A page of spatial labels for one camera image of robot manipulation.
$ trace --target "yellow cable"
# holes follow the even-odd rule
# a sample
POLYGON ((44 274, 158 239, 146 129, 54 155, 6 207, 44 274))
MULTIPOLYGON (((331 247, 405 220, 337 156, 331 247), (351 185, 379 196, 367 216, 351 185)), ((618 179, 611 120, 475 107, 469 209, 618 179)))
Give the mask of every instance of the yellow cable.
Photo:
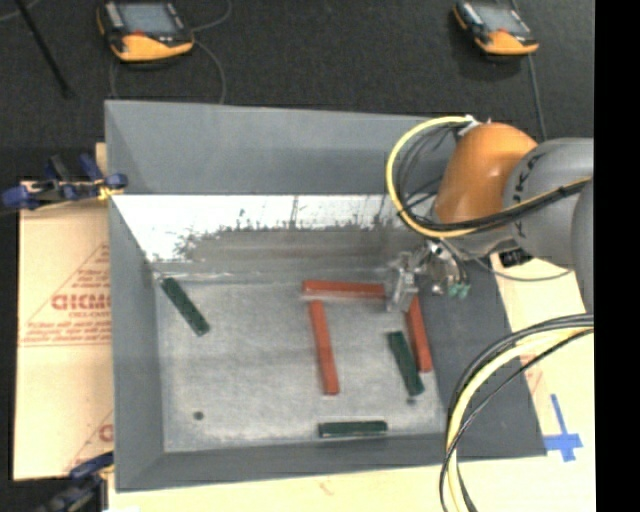
MULTIPOLYGON (((475 394, 475 392, 484 384, 484 382, 491 377, 499 368, 508 363, 511 359, 521 356, 532 349, 541 349, 541 352, 552 348, 559 343, 562 343, 567 337, 572 336, 574 334, 578 334, 584 332, 586 330, 591 329, 590 327, 586 328, 564 328, 558 329, 552 332, 542 333, 543 335, 535 335, 533 339, 527 338, 525 340, 514 346, 513 348, 502 352, 494 359, 489 361, 485 366, 483 366, 474 377, 469 381, 467 386, 464 388, 463 392, 460 394, 456 402, 456 406, 453 409, 453 413, 451 414, 451 420, 449 421, 449 426, 447 427, 447 450, 451 446, 451 443, 455 439, 460 425, 462 423, 462 418, 464 416, 464 412, 466 411, 471 398, 475 394)), ((460 479, 458 478, 458 472, 456 470, 450 471, 449 468, 456 468, 457 462, 457 449, 454 450, 451 454, 451 458, 449 459, 449 463, 445 468, 447 480, 449 482, 449 490, 451 492, 451 497, 453 498, 455 507, 459 511, 468 512, 468 508, 464 502, 464 496, 462 494, 462 488, 460 485, 460 479)))
MULTIPOLYGON (((395 146, 393 147, 393 149, 391 150, 391 153, 389 154, 389 159, 387 160, 387 165, 386 165, 386 170, 385 170, 385 181, 386 181, 386 185, 387 185, 387 191, 389 193, 389 196, 391 198, 391 202, 393 203, 393 205, 395 206, 396 210, 398 210, 398 213, 400 214, 400 216, 402 217, 402 219, 407 223, 407 225, 413 229, 414 231, 417 231, 418 233, 430 237, 430 238, 454 238, 454 237, 458 237, 458 236, 463 236, 463 235, 468 235, 470 233, 473 233, 474 231, 478 230, 478 227, 474 227, 474 228, 465 228, 465 229, 457 229, 457 230, 453 230, 453 231, 437 231, 434 229, 429 229, 429 228, 425 228, 424 226, 421 226, 420 224, 418 224, 416 221, 414 221, 411 216, 407 213, 407 211, 404 209, 404 206, 402 205, 402 202, 400 201, 400 198, 398 197, 398 193, 396 192, 396 188, 395 185, 393 184, 393 166, 395 164, 395 160, 398 157, 398 153, 400 153, 400 150, 404 147, 404 145, 409 141, 409 139, 411 139, 412 137, 414 137, 416 134, 420 133, 423 130, 426 130, 428 128, 432 128, 434 126, 438 126, 441 124, 467 124, 473 122, 473 118, 472 117, 461 117, 461 116, 444 116, 444 117, 436 117, 434 119, 429 119, 427 121, 424 121, 423 123, 420 123, 416 126, 414 126, 411 130, 409 130, 408 132, 406 132, 401 138, 400 140, 398 140, 398 142, 396 142, 395 146)), ((587 177, 587 178, 581 178, 575 181, 572 181, 570 183, 567 183, 565 186, 572 186, 572 185, 577 185, 578 183, 586 183, 587 181, 589 181, 591 179, 591 177, 587 177)), ((543 197, 546 196, 550 196, 552 194, 554 194, 555 192, 557 192, 559 189, 554 189, 554 190, 550 190, 548 192, 544 192, 542 194, 538 194, 537 196, 531 197, 529 199, 527 199, 526 201, 522 201, 521 203, 518 204, 514 204, 513 206, 510 206, 509 208, 505 208, 504 210, 502 210, 503 212, 510 212, 512 210, 516 210, 519 208, 522 208, 523 206, 532 203, 534 201, 537 201, 538 199, 541 199, 543 197)))

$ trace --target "wooden block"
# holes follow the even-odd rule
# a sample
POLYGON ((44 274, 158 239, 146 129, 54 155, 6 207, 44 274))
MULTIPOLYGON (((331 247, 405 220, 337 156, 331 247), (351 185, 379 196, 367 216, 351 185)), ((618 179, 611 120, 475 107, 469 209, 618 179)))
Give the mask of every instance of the wooden block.
POLYGON ((350 283, 345 281, 306 280, 302 292, 308 295, 326 295, 356 299, 384 299, 384 286, 375 283, 350 283))
POLYGON ((180 311, 182 317, 187 321, 193 332, 202 336, 209 332, 209 324, 202 316, 189 296, 184 292, 178 281, 173 277, 167 277, 160 281, 160 286, 169 300, 180 311))
POLYGON ((409 311, 405 314, 405 319, 409 339, 411 340, 411 349, 413 350, 413 357, 416 360, 418 371, 430 372, 433 369, 431 350, 429 349, 427 333, 424 329, 422 311, 420 311, 420 300, 417 296, 411 301, 409 311))
POLYGON ((337 421, 318 425, 318 435, 323 439, 383 436, 387 430, 387 422, 383 420, 337 421))
POLYGON ((391 348, 393 352, 393 357, 398 364, 400 375, 409 392, 409 396, 424 393, 424 384, 420 379, 420 374, 416 369, 411 350, 409 350, 409 344, 402 331, 388 333, 387 339, 389 340, 389 348, 391 348))
POLYGON ((340 392, 340 384, 338 383, 338 372, 336 371, 336 364, 333 358, 329 327, 327 326, 327 316, 322 301, 313 300, 309 302, 309 314, 311 316, 311 326, 316 342, 324 393, 327 395, 337 395, 340 392))

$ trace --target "green connector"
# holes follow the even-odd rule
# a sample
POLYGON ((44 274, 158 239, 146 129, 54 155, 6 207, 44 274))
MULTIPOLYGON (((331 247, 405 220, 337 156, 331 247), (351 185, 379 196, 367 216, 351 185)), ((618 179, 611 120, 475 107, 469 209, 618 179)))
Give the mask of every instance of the green connector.
POLYGON ((458 297, 460 299, 465 299, 467 297, 467 295, 469 295, 469 288, 471 288, 471 285, 469 285, 469 284, 462 285, 462 288, 460 289, 460 292, 458 293, 458 297))
POLYGON ((453 283, 451 286, 449 286, 449 288, 447 289, 447 294, 449 295, 449 297, 453 298, 456 295, 458 295, 458 292, 460 291, 460 285, 458 283, 453 283))

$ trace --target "wire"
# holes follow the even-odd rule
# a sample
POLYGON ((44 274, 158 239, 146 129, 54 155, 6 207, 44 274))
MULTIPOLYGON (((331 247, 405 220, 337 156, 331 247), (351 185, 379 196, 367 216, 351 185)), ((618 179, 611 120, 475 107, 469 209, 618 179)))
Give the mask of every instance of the wire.
POLYGON ((408 149, 408 151, 402 158, 402 161, 398 165, 398 170, 396 174, 396 181, 398 182, 398 196, 400 198, 404 199, 405 201, 408 201, 411 197, 414 197, 417 193, 428 189, 431 185, 438 183, 442 179, 442 176, 438 176, 437 178, 431 179, 428 182, 424 183, 408 196, 405 194, 405 187, 407 186, 407 183, 409 181, 409 175, 414 170, 414 164, 416 163, 419 157, 423 156, 423 152, 427 147, 427 145, 432 142, 432 138, 438 132, 442 133, 442 135, 435 142, 433 147, 428 149, 429 153, 433 153, 434 151, 437 151, 438 148, 442 146, 447 135, 449 135, 452 132, 452 130, 453 130, 453 127, 440 126, 436 128, 433 131, 433 133, 429 133, 429 137, 423 137, 423 139, 418 144, 414 144, 408 149))
MULTIPOLYGON (((567 334, 569 336, 573 336, 574 334, 579 334, 592 327, 593 315, 563 317, 538 324, 531 328, 523 329, 522 331, 500 340, 497 344, 485 351, 479 360, 476 360, 476 362, 471 365, 470 369, 465 372, 464 379, 461 381, 458 389, 456 390, 457 392, 454 393, 454 396, 452 397, 455 405, 449 409, 452 412, 447 428, 447 449, 449 449, 449 446, 455 439, 455 434, 459 430, 464 412, 466 411, 471 398, 479 387, 487 381, 487 379, 494 375, 499 368, 504 366, 511 359, 539 347, 543 347, 545 349, 552 348, 564 340, 564 338, 550 339, 548 336, 527 340, 528 337, 532 335, 547 334, 550 331, 556 331, 557 333, 557 331, 562 330, 568 330, 569 332, 567 334), (515 343, 523 339, 525 340, 524 342, 515 345, 515 343)), ((456 464, 456 452, 453 451, 444 471, 446 472, 446 476, 449 481, 449 489, 457 509, 465 510, 463 505, 464 496, 461 491, 458 475, 455 472, 452 473, 449 471, 449 467, 452 465, 455 467, 456 464)), ((446 505, 444 504, 444 495, 441 499, 443 501, 444 509, 447 510, 446 505)))
POLYGON ((490 265, 487 265, 484 261, 482 261, 478 257, 471 257, 470 259, 475 261, 478 265, 480 265, 485 270, 488 270, 492 274, 495 274, 496 276, 502 277, 503 279, 509 279, 510 281, 518 281, 520 283, 537 283, 537 282, 541 282, 541 281, 552 281, 554 279, 559 279, 561 277, 567 276, 567 275, 571 274, 571 272, 573 272, 572 270, 564 270, 562 272, 559 272, 558 274, 553 274, 551 276, 518 277, 518 276, 513 276, 513 275, 510 275, 510 274, 505 274, 504 272, 500 272, 499 270, 496 270, 495 268, 491 267, 490 265))
MULTIPOLYGON (((31 9, 32 7, 35 7, 37 4, 39 4, 40 1, 41 0, 33 0, 33 2, 31 2, 30 4, 27 4, 26 8, 31 9)), ((0 23, 4 21, 9 21, 10 19, 13 19, 13 18, 17 18, 18 16, 20 16, 20 9, 16 9, 15 11, 11 11, 8 14, 4 14, 0 16, 0 23)))
POLYGON ((231 4, 231 0, 227 0, 227 10, 220 18, 212 21, 211 23, 206 23, 204 25, 200 25, 198 27, 192 28, 191 32, 200 32, 202 30, 206 30, 212 27, 217 27, 218 25, 220 25, 221 23, 224 23, 229 19, 232 11, 233 11, 233 5, 231 4))
MULTIPOLYGON (((593 329, 586 329, 582 332, 579 332, 577 334, 574 334, 572 336, 569 336, 565 339, 563 339, 562 341, 558 342, 556 345, 546 349, 545 351, 543 351, 542 353, 538 354, 537 356, 533 357, 532 359, 530 359, 526 364, 522 365, 520 368, 518 368, 516 371, 512 372, 502 383, 500 383, 500 385, 498 387, 496 387, 489 395, 487 395, 476 407, 474 407, 471 412, 469 413, 469 415, 467 416, 467 419, 464 421, 464 423, 462 423, 462 425, 459 427, 455 437, 452 439, 451 443, 449 444, 449 447, 447 449, 447 453, 445 455, 445 459, 444 459, 444 463, 442 465, 442 470, 440 472, 440 482, 439 482, 439 488, 440 488, 440 500, 441 503, 443 505, 443 508, 445 510, 447 510, 446 507, 446 503, 444 501, 444 488, 445 488, 445 480, 446 480, 446 474, 448 471, 448 467, 450 465, 450 460, 455 452, 455 450, 457 449, 458 444, 460 443, 464 433, 469 429, 469 427, 471 426, 471 424, 473 423, 473 421, 475 420, 475 418, 478 416, 478 414, 480 414, 480 412, 486 407, 486 405, 502 390, 504 389, 504 387, 509 384, 510 382, 512 382, 518 375, 521 375, 522 373, 524 373, 526 370, 528 370, 529 368, 531 368, 533 365, 539 363, 541 360, 545 359, 546 357, 550 356, 552 353, 556 352, 558 349, 566 346, 567 344, 569 344, 570 342, 577 340, 579 338, 582 338, 588 334, 592 334, 594 332, 593 329)), ((459 474, 458 478, 460 480, 460 485, 461 485, 461 489, 463 490, 463 497, 464 497, 464 501, 465 501, 465 506, 469 509, 469 510, 476 510, 475 506, 473 505, 473 502, 471 501, 470 496, 468 495, 468 493, 466 492, 466 488, 464 487, 464 482, 462 481, 462 477, 459 474)))
POLYGON ((527 336, 531 336, 545 330, 549 330, 550 328, 561 328, 561 327, 589 327, 593 325, 593 315, 591 314, 575 314, 575 315, 566 315, 563 317, 554 318, 552 320, 545 320, 543 322, 539 322, 532 326, 521 329, 515 333, 512 333, 508 336, 505 336, 501 340, 497 341, 493 345, 487 347, 483 352, 481 352, 476 359, 465 369, 464 373, 460 377, 458 384, 456 385, 449 404, 449 411, 453 411, 455 407, 455 402, 462 393, 464 387, 471 377, 478 372, 478 370, 490 361, 492 358, 496 357, 496 355, 500 354, 507 348, 515 345, 518 341, 527 336))
POLYGON ((225 99, 227 97, 227 77, 224 73, 224 68, 222 67, 222 63, 220 62, 218 57, 216 57, 215 54, 211 50, 209 50, 209 48, 203 45, 200 41, 196 40, 195 44, 199 48, 201 48, 209 56, 209 58, 211 58, 211 60, 214 62, 214 64, 218 68, 218 74, 220 75, 220 89, 221 89, 218 103, 222 105, 225 102, 225 99))
MULTIPOLYGON (((439 183, 441 180, 442 180, 442 178, 434 178, 433 180, 425 183, 420 188, 418 188, 417 190, 415 190, 414 192, 409 194, 407 196, 407 201, 409 199, 413 199, 415 196, 417 196, 422 191, 423 188, 427 188, 430 185, 434 185, 435 183, 439 183)), ((411 203, 407 202, 407 204, 405 205, 405 210, 408 210, 410 208, 414 208, 414 207, 418 206, 419 204, 422 204, 425 201, 428 201, 429 199, 431 199, 435 195, 436 195, 436 192, 429 192, 427 194, 424 194, 422 197, 419 197, 418 199, 416 199, 415 201, 413 201, 411 203)))
MULTIPOLYGON (((518 16, 520 16, 520 8, 518 7, 516 0, 511 0, 511 7, 513 7, 513 10, 518 13, 518 16)), ((542 140, 545 141, 547 140, 547 129, 545 127, 544 115, 542 113, 542 102, 540 101, 540 91, 538 90, 538 78, 536 76, 535 64, 533 63, 533 55, 527 55, 527 64, 529 66, 533 102, 536 110, 536 116, 538 117, 538 125, 540 126, 540 134, 542 135, 542 140)))
POLYGON ((582 190, 584 185, 590 180, 590 178, 581 178, 570 182, 564 186, 552 189, 550 191, 538 194, 525 201, 517 203, 513 206, 505 208, 504 210, 486 217, 481 217, 465 222, 452 222, 447 224, 432 222, 428 219, 420 219, 413 215, 404 206, 402 199, 398 196, 394 180, 394 165, 400 150, 407 144, 407 142, 419 134, 422 131, 439 126, 442 124, 449 124, 453 126, 467 126, 474 120, 471 116, 458 117, 458 116, 444 116, 440 118, 430 119, 423 123, 414 126, 411 130, 407 131, 398 140, 393 147, 387 165, 385 169, 385 182, 387 191, 391 198, 393 205, 398 211, 402 220, 411 229, 429 238, 453 238, 463 236, 471 233, 478 233, 494 229, 499 226, 503 226, 510 222, 513 222, 524 215, 533 213, 549 204, 559 201, 569 195, 575 194, 582 190))
MULTIPOLYGON (((198 46, 200 49, 202 49, 202 51, 204 51, 204 53, 213 61, 213 63, 215 64, 218 70, 218 74, 220 76, 220 89, 221 89, 220 97, 218 98, 218 103, 222 105, 225 102, 226 96, 227 96, 227 77, 224 72, 224 67, 220 62, 220 59, 218 59, 218 57, 216 57, 216 55, 209 48, 204 46, 200 41, 195 40, 194 44, 198 46)), ((114 56, 109 66, 109 93, 111 95, 111 98, 113 99, 120 98, 120 95, 118 94, 118 91, 116 88, 116 78, 118 74, 119 64, 120 64, 120 61, 118 60, 117 57, 114 56)))

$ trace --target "orange device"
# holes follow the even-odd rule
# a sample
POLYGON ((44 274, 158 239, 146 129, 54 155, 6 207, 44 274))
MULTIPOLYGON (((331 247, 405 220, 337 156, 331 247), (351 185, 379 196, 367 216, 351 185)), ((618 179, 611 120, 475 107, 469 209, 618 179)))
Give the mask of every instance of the orange device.
POLYGON ((111 51, 124 62, 150 63, 189 52, 191 29, 171 2, 101 3, 98 29, 111 51))
POLYGON ((453 6, 453 14, 487 57, 522 57, 539 47, 529 27, 509 7, 458 0, 453 6))

